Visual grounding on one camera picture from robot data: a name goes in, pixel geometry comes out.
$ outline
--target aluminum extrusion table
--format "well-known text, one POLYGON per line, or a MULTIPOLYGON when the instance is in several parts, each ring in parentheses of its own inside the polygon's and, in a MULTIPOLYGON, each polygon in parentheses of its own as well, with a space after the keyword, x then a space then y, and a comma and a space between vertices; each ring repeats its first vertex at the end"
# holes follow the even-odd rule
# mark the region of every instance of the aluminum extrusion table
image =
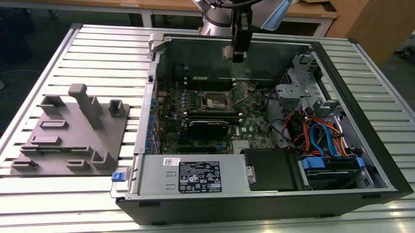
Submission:
MULTIPOLYGON (((415 195, 384 205, 371 205, 332 218, 301 218, 210 224, 138 226, 114 204, 126 183, 109 177, 12 178, 10 164, 18 156, 42 111, 36 106, 45 94, 65 95, 72 83, 88 85, 100 103, 121 99, 132 106, 117 166, 129 166, 149 65, 152 32, 196 34, 193 30, 144 29, 74 25, 34 84, 0 140, 0 231, 1 232, 411 232, 415 229, 415 195)), ((256 34, 256 38, 304 37, 256 34)), ((357 44, 345 39, 317 40, 343 76, 361 109, 397 166, 415 188, 415 113, 357 44)), ((323 78, 331 94, 331 86, 323 78)))

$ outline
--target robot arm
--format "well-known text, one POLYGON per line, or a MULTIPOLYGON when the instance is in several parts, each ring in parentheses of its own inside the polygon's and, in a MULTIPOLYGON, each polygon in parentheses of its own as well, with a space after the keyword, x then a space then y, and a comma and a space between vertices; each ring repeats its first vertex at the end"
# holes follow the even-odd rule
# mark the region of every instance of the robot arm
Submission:
POLYGON ((223 55, 232 62, 244 61, 249 49, 252 26, 276 30, 292 0, 193 0, 204 13, 201 35, 231 36, 223 55))

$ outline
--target black cable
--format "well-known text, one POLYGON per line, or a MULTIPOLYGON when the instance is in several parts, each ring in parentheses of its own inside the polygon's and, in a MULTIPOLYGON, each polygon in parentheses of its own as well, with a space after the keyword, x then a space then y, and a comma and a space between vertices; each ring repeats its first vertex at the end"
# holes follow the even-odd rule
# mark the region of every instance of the black cable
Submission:
POLYGON ((251 6, 256 3, 259 3, 263 0, 251 0, 247 2, 241 2, 241 3, 235 3, 235 4, 224 4, 221 0, 217 0, 215 3, 210 3, 212 6, 219 7, 219 8, 227 8, 227 9, 233 9, 241 6, 251 6))

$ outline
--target floor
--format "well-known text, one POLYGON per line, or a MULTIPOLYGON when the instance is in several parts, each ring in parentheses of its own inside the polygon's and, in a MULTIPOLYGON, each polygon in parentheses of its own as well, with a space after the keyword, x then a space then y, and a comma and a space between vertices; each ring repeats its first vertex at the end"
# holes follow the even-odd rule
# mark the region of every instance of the floor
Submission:
MULTIPOLYGON (((38 74, 34 72, 2 73, 16 69, 41 72, 65 36, 69 26, 74 22, 116 26, 141 25, 138 15, 121 13, 58 11, 57 16, 57 19, 50 19, 46 10, 33 9, 30 11, 29 18, 36 31, 25 36, 25 41, 32 50, 32 58, 17 65, 6 64, 0 60, 0 80, 5 84, 4 89, 0 90, 0 135, 38 78, 38 74)), ((168 16, 162 18, 161 16, 156 16, 154 20, 157 27, 197 29, 201 25, 201 18, 198 17, 168 16)), ((381 70, 408 104, 415 108, 415 65, 401 60, 397 55, 393 55, 381 67, 381 70)))

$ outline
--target cable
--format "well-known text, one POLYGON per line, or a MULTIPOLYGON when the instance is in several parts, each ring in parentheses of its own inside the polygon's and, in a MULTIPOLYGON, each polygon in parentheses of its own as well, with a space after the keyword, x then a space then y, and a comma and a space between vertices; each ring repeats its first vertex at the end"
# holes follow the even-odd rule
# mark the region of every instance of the cable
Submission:
POLYGON ((235 3, 235 4, 224 4, 221 0, 217 0, 216 2, 210 3, 212 6, 219 7, 219 8, 227 8, 227 9, 232 9, 232 8, 237 8, 241 6, 251 6, 256 3, 259 3, 263 0, 251 0, 247 2, 241 2, 241 3, 235 3))
POLYGON ((283 134, 281 131, 279 131, 275 126, 272 124, 269 124, 272 130, 283 137, 283 139, 285 140, 285 142, 288 143, 289 147, 295 150, 299 150, 299 148, 292 144, 292 142, 289 141, 288 137, 283 134))
POLYGON ((337 156, 337 152, 336 152, 336 149, 332 145, 332 141, 331 141, 331 134, 329 134, 329 131, 328 131, 328 128, 325 125, 323 124, 315 124, 312 127, 311 127, 311 130, 309 130, 309 140, 311 140, 311 143, 312 145, 315 146, 315 148, 320 151, 321 155, 324 154, 324 150, 319 147, 319 145, 316 144, 315 142, 315 139, 313 139, 313 130, 317 126, 321 126, 324 131, 325 131, 325 137, 327 137, 327 144, 328 144, 328 149, 329 149, 329 153, 332 156, 337 156))
POLYGON ((2 72, 0 75, 8 74, 8 73, 13 73, 13 72, 32 72, 36 73, 38 75, 41 75, 41 73, 36 70, 30 70, 30 69, 16 69, 16 70, 9 70, 6 72, 2 72))

